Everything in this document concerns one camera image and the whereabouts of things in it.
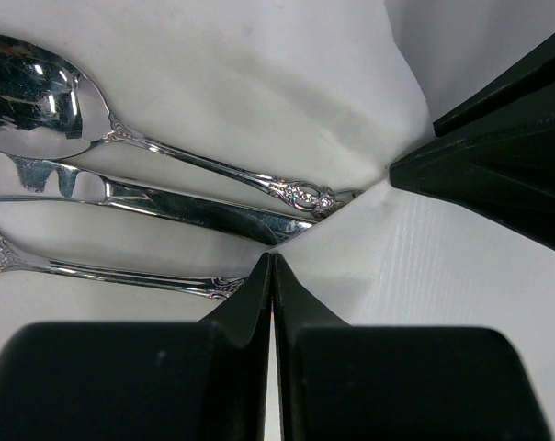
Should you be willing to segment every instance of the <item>white cloth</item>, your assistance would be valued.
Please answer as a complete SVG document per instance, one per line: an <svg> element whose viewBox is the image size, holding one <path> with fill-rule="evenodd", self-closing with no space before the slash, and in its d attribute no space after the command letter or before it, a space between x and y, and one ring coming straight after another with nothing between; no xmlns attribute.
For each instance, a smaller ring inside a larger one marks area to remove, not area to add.
<svg viewBox="0 0 555 441"><path fill-rule="evenodd" d="M431 129L381 1L5 0L0 33L67 57L99 83L123 120L163 141L333 188L375 184L278 248L300 281L353 323L502 330L525 358L555 424L555 253L464 209L390 188L385 166ZM71 162L286 208L242 184L122 144ZM67 203L0 204L0 229L42 254L186 276L246 275L267 249ZM166 291L12 273L0 276L0 348L28 322L197 320L215 306ZM279 439L272 369L266 439Z"/></svg>

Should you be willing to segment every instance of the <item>knife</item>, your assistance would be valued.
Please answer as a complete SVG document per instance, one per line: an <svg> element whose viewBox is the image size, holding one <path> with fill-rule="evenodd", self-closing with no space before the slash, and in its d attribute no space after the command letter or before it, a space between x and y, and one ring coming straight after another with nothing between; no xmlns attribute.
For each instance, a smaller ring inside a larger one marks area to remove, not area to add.
<svg viewBox="0 0 555 441"><path fill-rule="evenodd" d="M284 243L316 222L148 187L54 161L0 153L0 201L66 200L123 209L234 234L267 245Z"/></svg>

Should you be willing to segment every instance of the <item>black plastic part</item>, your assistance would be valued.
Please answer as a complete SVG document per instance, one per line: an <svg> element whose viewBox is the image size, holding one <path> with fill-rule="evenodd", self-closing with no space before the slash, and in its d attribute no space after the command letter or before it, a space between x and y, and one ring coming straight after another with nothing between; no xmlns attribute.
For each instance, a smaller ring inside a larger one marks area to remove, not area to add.
<svg viewBox="0 0 555 441"><path fill-rule="evenodd" d="M435 121L436 136L445 136L553 82L555 34L476 95Z"/></svg>
<svg viewBox="0 0 555 441"><path fill-rule="evenodd" d="M534 92L405 156L391 166L392 185L454 202L555 250L555 67L545 67L553 53L555 36L494 86L496 96L506 81ZM476 108L467 104L449 115L466 118Z"/></svg>
<svg viewBox="0 0 555 441"><path fill-rule="evenodd" d="M513 347L482 328L356 328L278 256L283 438L549 440Z"/></svg>
<svg viewBox="0 0 555 441"><path fill-rule="evenodd" d="M44 323L0 356L0 440L260 440L270 266L196 323Z"/></svg>

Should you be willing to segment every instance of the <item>silverware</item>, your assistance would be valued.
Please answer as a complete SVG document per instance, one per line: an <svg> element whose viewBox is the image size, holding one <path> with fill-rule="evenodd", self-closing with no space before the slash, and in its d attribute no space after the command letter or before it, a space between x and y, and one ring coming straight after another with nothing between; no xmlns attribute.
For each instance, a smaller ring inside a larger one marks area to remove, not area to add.
<svg viewBox="0 0 555 441"><path fill-rule="evenodd" d="M145 187L71 165L0 153L0 201L68 200L124 209L243 236L283 243L316 222L185 193Z"/></svg>
<svg viewBox="0 0 555 441"><path fill-rule="evenodd" d="M0 151L54 160L118 141L236 179L317 218L361 193L249 172L145 136L120 121L93 81L64 58L0 35Z"/></svg>
<svg viewBox="0 0 555 441"><path fill-rule="evenodd" d="M169 289L214 300L228 299L247 279L247 277L174 277L74 264L23 251L0 234L0 274L16 270Z"/></svg>

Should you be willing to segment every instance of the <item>ornate fork handle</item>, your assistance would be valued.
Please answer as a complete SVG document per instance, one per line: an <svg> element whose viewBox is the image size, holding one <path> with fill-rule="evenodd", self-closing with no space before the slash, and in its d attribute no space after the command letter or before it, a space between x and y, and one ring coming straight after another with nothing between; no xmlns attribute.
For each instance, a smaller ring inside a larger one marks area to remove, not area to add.
<svg viewBox="0 0 555 441"><path fill-rule="evenodd" d="M0 251L4 256L0 262L0 273L19 269L36 271L146 288L169 289L213 300L228 299L247 279L247 277L174 277L74 264L27 253L7 241L2 235L0 235Z"/></svg>
<svg viewBox="0 0 555 441"><path fill-rule="evenodd" d="M111 115L110 119L113 131L104 139L104 142L124 141L235 179L274 198L279 198L294 209L310 212L315 218L326 218L341 209L345 205L345 202L340 199L341 197L355 198L362 193L361 190L356 189L335 192L329 187L319 187L299 179L288 180L278 176L253 173L145 136L123 124L114 115Z"/></svg>

